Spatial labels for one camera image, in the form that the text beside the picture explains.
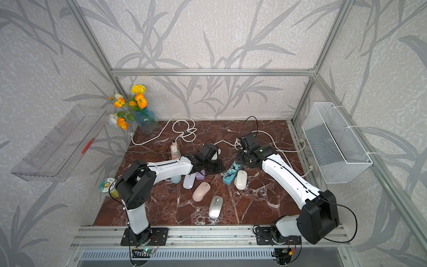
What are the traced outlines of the teal power strip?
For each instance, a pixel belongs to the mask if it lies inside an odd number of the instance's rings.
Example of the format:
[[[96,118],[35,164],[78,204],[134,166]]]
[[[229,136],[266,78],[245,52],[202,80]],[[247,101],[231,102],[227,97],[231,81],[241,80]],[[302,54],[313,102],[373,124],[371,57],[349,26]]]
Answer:
[[[236,161],[234,161],[229,167],[229,169],[227,170],[226,174],[224,175],[223,182],[226,185],[231,185],[231,183],[237,177],[238,171],[240,170],[241,170],[241,165],[238,164]]]

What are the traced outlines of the silver wireless mouse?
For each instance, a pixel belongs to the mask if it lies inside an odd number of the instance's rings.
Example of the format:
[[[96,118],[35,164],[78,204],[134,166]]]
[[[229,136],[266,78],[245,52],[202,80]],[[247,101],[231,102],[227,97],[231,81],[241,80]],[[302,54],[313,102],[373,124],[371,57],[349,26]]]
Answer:
[[[209,209],[209,217],[211,219],[218,219],[221,213],[222,205],[223,205],[223,198],[220,196],[214,196],[212,198],[210,209]]]

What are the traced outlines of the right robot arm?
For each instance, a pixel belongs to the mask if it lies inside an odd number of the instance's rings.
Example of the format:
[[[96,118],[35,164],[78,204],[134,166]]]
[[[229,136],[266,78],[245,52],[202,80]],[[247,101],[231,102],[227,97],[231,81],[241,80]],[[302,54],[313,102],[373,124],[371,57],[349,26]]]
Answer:
[[[295,172],[269,145],[261,146],[255,135],[240,138],[242,148],[237,163],[247,168],[259,168],[269,174],[292,197],[300,214],[284,216],[271,223],[274,242],[281,244],[288,237],[303,237],[317,244],[340,225],[335,195],[321,191]]]

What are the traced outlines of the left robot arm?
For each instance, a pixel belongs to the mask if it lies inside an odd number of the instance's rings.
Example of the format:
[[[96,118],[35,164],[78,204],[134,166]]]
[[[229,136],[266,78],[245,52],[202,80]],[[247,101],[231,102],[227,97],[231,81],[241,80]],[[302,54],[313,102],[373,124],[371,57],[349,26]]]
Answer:
[[[180,156],[174,160],[134,161],[115,182],[115,189],[125,206],[132,233],[140,235],[150,227],[145,202],[156,183],[173,176],[190,175],[202,171],[207,175],[220,173],[224,169],[224,165],[219,154],[220,149],[217,146],[204,144],[196,154]]]

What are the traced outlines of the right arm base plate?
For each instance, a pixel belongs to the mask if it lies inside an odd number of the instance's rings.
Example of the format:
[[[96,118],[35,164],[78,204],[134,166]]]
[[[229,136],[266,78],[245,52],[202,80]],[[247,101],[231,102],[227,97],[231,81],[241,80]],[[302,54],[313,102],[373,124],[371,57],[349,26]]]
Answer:
[[[279,231],[272,227],[261,227],[254,225],[252,232],[255,235],[257,245],[301,245],[300,236],[282,236]]]

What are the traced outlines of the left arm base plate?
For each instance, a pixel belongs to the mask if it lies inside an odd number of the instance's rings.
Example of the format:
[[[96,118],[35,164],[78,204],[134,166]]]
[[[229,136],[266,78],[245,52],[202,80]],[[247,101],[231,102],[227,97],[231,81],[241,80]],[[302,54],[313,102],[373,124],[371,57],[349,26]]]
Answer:
[[[169,228],[148,227],[139,234],[135,234],[130,227],[125,229],[120,245],[122,247],[136,247],[137,245],[165,246]]]

